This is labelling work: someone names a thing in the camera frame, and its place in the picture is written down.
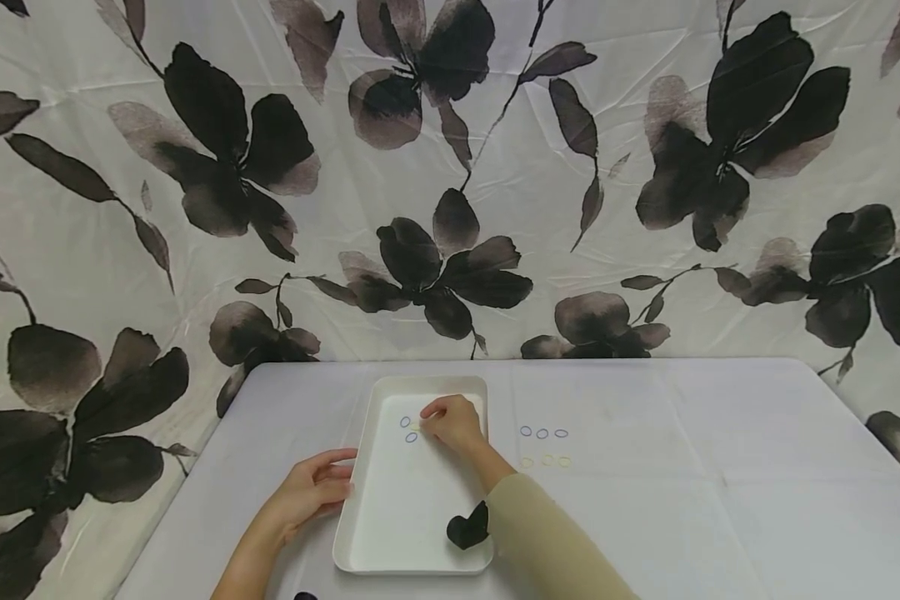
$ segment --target beige sleeve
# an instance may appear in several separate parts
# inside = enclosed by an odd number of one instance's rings
[[[635,600],[597,544],[524,474],[487,495],[488,531],[500,555],[531,578],[545,600]]]

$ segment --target white tray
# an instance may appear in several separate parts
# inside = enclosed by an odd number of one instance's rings
[[[359,574],[475,575],[493,558],[487,539],[462,551],[446,537],[451,518],[483,499],[467,467],[419,430],[423,407],[461,393],[487,434],[487,384],[480,377],[385,377],[370,393],[353,495],[343,504],[332,557]]]

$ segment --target floral curtain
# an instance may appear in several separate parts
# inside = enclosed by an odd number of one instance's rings
[[[900,461],[900,0],[0,0],[0,598],[287,361],[786,355]]]

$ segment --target white tablecloth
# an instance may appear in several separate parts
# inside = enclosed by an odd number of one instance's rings
[[[900,598],[900,466],[789,359],[261,366],[117,598],[209,598],[288,469],[355,446],[370,388],[392,374],[486,380],[494,446],[577,519],[643,600]],[[284,553],[273,598],[533,597],[499,560],[476,577],[341,573],[335,526]]]

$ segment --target black heart-shaped object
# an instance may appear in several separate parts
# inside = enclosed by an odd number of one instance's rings
[[[458,514],[450,519],[450,523],[447,524],[447,538],[461,550],[473,548],[489,536],[488,520],[487,502],[481,502],[470,513],[470,518],[463,518]]]

